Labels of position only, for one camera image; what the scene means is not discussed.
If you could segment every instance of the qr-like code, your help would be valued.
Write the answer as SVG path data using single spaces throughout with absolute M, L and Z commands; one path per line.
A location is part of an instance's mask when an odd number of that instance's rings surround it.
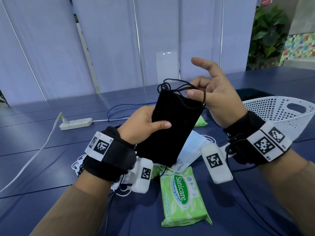
M 262 139 L 259 139 L 257 142 L 254 143 L 254 146 L 257 147 L 257 149 L 265 155 L 269 151 L 275 148 L 275 145 L 272 144 L 271 141 L 269 141 L 266 137 L 263 137 Z
M 102 155 L 105 154 L 106 149 L 108 148 L 109 143 L 106 143 L 102 140 L 99 139 L 99 141 L 97 142 L 96 146 L 94 147 L 93 151 L 96 151 Z
M 96 140 L 97 140 L 97 137 L 94 137 L 94 138 L 91 140 L 91 142 L 90 142 L 90 144 L 89 144 L 89 148 L 92 148 L 92 146 L 94 145 L 94 143 L 96 142 Z
M 150 178 L 150 173 L 151 173 L 151 169 L 148 169 L 148 168 L 143 168 L 142 169 L 142 174 L 141 174 L 141 178 L 143 179 L 149 179 Z
M 284 139 L 284 135 L 275 127 L 273 127 L 269 132 L 269 135 L 277 142 L 280 143 Z
M 208 160 L 211 168 L 215 168 L 215 167 L 223 165 L 223 163 L 222 163 L 222 161 L 221 161 L 221 159 L 217 153 L 210 155 L 210 156 L 207 156 L 207 160 Z

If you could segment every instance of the green wet wipes package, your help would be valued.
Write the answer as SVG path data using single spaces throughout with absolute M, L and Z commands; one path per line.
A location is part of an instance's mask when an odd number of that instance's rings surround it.
M 206 123 L 206 121 L 203 119 L 203 117 L 200 115 L 200 117 L 198 118 L 195 127 L 204 127 L 207 126 L 208 123 Z
M 212 224 L 191 167 L 180 174 L 167 170 L 160 182 L 165 216 L 163 227 L 187 226 L 200 220 Z

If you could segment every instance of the power strip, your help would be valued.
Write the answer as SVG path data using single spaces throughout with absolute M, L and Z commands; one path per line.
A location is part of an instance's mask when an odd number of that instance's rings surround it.
M 73 121 L 67 121 L 60 124 L 61 131 L 80 128 L 80 127 L 88 127 L 93 123 L 92 118 L 84 118 Z

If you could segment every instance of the blue surgical mask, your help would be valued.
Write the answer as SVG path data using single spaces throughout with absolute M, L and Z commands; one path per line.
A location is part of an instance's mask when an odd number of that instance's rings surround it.
M 184 171 L 191 163 L 193 163 L 200 155 L 200 149 L 208 144 L 211 144 L 204 136 L 195 131 L 191 131 L 187 138 L 177 162 L 170 168 L 175 172 Z

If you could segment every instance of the table surface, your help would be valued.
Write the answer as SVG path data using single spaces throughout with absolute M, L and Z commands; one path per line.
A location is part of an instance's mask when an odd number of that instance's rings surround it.
M 313 70 L 275 67 L 229 74 L 227 77 L 237 89 L 252 87 L 274 95 L 315 102 Z M 117 104 L 151 103 L 157 98 L 157 86 L 148 86 L 145 89 L 127 89 L 0 109 L 0 189 L 43 146 L 60 112 L 68 120 L 87 117 L 106 119 L 108 110 Z M 129 115 L 133 111 L 126 110 L 112 117 Z M 221 128 L 205 112 L 203 116 L 208 125 L 194 130 L 214 137 L 218 143 L 224 141 L 225 135 Z M 76 180 L 71 164 L 84 154 L 94 133 L 123 122 L 95 122 L 89 127 L 69 131 L 60 131 L 57 127 L 46 149 L 14 184 L 0 194 L 0 231 L 4 235 L 29 235 L 60 195 Z M 313 162 L 315 155 L 310 147 L 315 143 L 312 140 L 315 138 L 314 130 L 313 119 L 297 139 L 298 143 L 292 145 L 300 155 Z M 108 235 L 191 235 L 195 232 L 199 235 L 270 235 L 268 232 L 272 230 L 250 208 L 234 181 L 216 185 L 203 161 L 194 162 L 192 167 L 213 221 L 212 226 L 201 221 L 192 226 L 163 228 L 160 185 L 152 182 L 146 194 L 132 192 L 128 197 L 115 197 Z M 231 167 L 238 169 L 243 166 L 231 160 Z M 284 235 L 298 235 L 296 227 L 287 219 L 287 214 L 257 169 L 237 173 L 236 178 L 255 207 L 273 227 Z

